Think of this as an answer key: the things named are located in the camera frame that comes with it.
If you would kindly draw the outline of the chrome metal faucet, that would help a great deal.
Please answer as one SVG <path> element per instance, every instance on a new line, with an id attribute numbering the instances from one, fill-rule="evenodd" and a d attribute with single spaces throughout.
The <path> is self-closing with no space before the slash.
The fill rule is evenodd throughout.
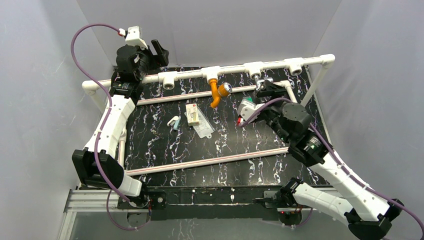
<path id="1" fill-rule="evenodd" d="M 255 81 L 255 92 L 264 90 L 268 85 L 274 82 L 272 77 L 259 78 L 257 75 L 254 76 Z"/>

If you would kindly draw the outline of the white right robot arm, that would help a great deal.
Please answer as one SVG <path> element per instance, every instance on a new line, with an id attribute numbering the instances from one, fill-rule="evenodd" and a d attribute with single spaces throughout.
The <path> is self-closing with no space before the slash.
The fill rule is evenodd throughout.
<path id="1" fill-rule="evenodd" d="M 258 81 L 256 97 L 269 97 L 261 104 L 258 119 L 288 143 L 292 157 L 325 178 L 339 196 L 292 178 L 280 190 L 282 202 L 288 207 L 299 204 L 317 209 L 345 224 L 360 240 L 383 239 L 400 215 L 402 202 L 371 192 L 312 125 L 313 118 L 305 107 L 285 98 L 285 93 L 283 87 L 267 79 Z"/>

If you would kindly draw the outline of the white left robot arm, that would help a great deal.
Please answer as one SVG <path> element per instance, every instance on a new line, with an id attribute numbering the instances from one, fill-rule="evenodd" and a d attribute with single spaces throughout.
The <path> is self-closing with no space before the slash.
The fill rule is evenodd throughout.
<path id="1" fill-rule="evenodd" d="M 130 114 L 134 111 L 143 91 L 142 80 L 149 71 L 169 64 L 169 51 L 158 40 L 151 41 L 156 53 L 147 47 L 126 44 L 116 51 L 114 70 L 107 106 L 96 131 L 82 150 L 76 149 L 72 162 L 81 183 L 103 189 L 111 189 L 137 208 L 149 203 L 149 194 L 143 191 L 141 181 L 127 175 L 115 160 L 117 146 Z"/>

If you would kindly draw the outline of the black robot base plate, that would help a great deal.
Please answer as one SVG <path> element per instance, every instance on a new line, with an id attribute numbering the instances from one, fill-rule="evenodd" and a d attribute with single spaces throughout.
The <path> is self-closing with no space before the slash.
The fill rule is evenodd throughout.
<path id="1" fill-rule="evenodd" d="M 279 186 L 151 187 L 153 220 L 260 219 L 298 225 L 306 207 L 287 204 Z"/>

